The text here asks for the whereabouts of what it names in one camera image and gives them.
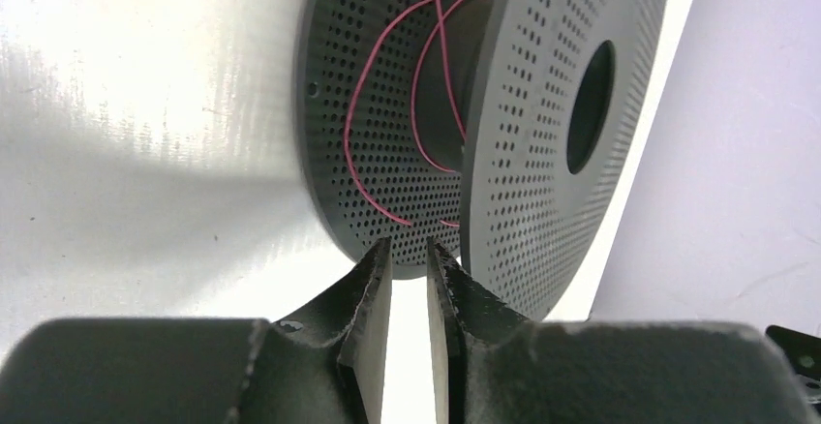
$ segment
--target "black plastic part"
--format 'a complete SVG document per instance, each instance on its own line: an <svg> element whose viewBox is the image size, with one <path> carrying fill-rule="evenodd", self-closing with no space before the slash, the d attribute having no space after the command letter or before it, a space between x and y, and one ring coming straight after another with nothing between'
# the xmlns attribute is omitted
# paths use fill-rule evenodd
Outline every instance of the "black plastic part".
<svg viewBox="0 0 821 424"><path fill-rule="evenodd" d="M378 423L390 243L288 317L63 319L0 371L0 422Z"/></svg>
<svg viewBox="0 0 821 424"><path fill-rule="evenodd" d="M532 322L433 240L429 258L439 424L818 422L751 328Z"/></svg>
<svg viewBox="0 0 821 424"><path fill-rule="evenodd" d="M377 37L419 1L307 0L295 65L297 144L319 216L354 260L377 239L390 236L398 279L424 276L429 235L459 251L457 229L441 223L459 220L459 174L425 162L409 117L413 71L437 23L433 5L410 15L385 42L359 98L350 137L365 188L392 213L412 221L412 227L382 216L358 192L343 155L342 131L350 97Z"/></svg>
<svg viewBox="0 0 821 424"><path fill-rule="evenodd" d="M821 414L821 339L778 325L767 328L767 337L784 352L807 401Z"/></svg>
<svg viewBox="0 0 821 424"><path fill-rule="evenodd" d="M553 309L604 219L665 3L494 0L470 101L461 256L527 318Z"/></svg>
<svg viewBox="0 0 821 424"><path fill-rule="evenodd" d="M449 8L448 0L444 8ZM467 126L476 63L493 0L468 0L445 22L447 58L456 106L463 126ZM428 155L439 165L462 171L465 141L459 132L447 95L441 57L441 36L437 36L422 62L416 92L416 125Z"/></svg>

